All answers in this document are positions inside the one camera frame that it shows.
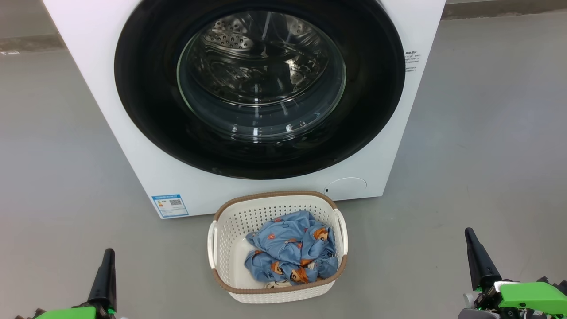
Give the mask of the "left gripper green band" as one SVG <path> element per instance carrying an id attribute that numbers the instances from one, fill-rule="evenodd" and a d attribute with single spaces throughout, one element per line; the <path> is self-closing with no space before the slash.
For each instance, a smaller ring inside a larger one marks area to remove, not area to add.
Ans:
<path id="1" fill-rule="evenodd" d="M 88 302 L 92 305 L 51 311 L 37 308 L 33 316 L 17 315 L 16 319 L 116 319 L 115 251 L 112 248 L 105 250 Z"/>

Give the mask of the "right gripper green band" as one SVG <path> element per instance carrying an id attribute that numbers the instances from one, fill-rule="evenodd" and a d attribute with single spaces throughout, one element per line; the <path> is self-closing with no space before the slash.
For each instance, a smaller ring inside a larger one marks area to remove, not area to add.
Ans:
<path id="1" fill-rule="evenodd" d="M 460 319 L 565 319 L 567 283 L 502 281 L 495 264 L 472 228 L 465 229 L 470 282 Z"/>

